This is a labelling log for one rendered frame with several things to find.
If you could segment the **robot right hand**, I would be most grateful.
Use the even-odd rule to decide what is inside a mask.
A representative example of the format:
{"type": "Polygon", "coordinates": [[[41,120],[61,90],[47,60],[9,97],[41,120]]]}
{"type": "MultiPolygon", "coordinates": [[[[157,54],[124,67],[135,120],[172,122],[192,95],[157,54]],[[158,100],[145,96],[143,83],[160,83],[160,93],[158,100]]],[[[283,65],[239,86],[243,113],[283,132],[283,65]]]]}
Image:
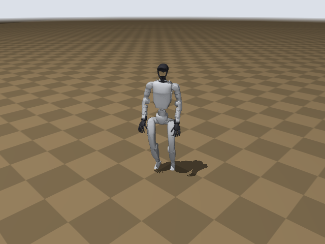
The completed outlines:
{"type": "MultiPolygon", "coordinates": [[[[140,122],[140,124],[139,124],[139,127],[138,127],[138,130],[139,130],[139,132],[141,132],[141,133],[145,133],[145,131],[144,131],[144,127],[146,127],[146,120],[147,120],[147,116],[145,116],[145,118],[142,118],[141,119],[141,122],[140,122]]],[[[147,127],[146,127],[146,129],[147,129],[147,127]]]]}

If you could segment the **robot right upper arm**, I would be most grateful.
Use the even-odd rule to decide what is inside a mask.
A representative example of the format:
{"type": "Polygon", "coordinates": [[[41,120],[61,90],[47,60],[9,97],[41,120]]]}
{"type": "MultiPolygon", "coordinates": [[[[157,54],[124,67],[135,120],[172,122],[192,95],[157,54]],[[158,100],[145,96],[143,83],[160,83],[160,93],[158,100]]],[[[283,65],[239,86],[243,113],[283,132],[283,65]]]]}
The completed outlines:
{"type": "Polygon", "coordinates": [[[150,99],[148,98],[150,93],[151,93],[151,89],[152,89],[152,85],[154,82],[148,82],[146,84],[146,88],[144,91],[144,99],[145,99],[145,104],[149,104],[150,103],[150,99]]]}

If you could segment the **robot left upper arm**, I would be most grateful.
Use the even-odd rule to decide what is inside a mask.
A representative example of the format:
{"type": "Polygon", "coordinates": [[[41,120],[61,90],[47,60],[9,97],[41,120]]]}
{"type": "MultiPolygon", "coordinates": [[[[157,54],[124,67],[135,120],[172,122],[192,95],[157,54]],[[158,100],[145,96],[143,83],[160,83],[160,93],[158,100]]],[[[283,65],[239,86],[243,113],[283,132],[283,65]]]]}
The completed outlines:
{"type": "Polygon", "coordinates": [[[181,100],[180,86],[177,83],[171,83],[171,85],[172,85],[172,90],[175,91],[174,94],[175,94],[175,98],[177,100],[177,101],[175,101],[174,105],[176,107],[178,107],[178,102],[180,102],[180,101],[182,102],[182,100],[181,100]]]}

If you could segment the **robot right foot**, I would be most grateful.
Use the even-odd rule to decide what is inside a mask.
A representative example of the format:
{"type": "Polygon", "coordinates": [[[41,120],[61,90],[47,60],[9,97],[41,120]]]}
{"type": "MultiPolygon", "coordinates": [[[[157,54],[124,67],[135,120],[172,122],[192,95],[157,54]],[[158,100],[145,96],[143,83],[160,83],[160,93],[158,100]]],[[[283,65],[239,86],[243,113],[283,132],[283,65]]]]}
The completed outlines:
{"type": "Polygon", "coordinates": [[[160,166],[160,164],[161,164],[161,161],[160,161],[160,163],[159,163],[159,162],[157,162],[157,163],[155,164],[155,166],[154,166],[154,169],[158,169],[158,168],[159,168],[159,166],[160,166]]]}

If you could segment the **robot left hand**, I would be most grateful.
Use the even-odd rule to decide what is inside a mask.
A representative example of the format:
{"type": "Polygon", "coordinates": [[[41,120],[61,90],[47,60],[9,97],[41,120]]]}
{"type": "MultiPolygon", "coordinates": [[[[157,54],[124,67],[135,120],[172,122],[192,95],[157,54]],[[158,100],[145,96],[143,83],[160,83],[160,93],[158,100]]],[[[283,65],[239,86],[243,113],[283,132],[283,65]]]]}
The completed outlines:
{"type": "Polygon", "coordinates": [[[176,137],[176,135],[177,135],[177,137],[178,137],[178,135],[180,136],[180,126],[179,126],[179,124],[180,124],[180,122],[178,123],[178,122],[176,122],[176,119],[174,119],[174,127],[172,128],[171,132],[174,129],[173,136],[175,135],[175,137],[176,137]],[[176,132],[176,134],[175,134],[175,132],[176,132]]]}

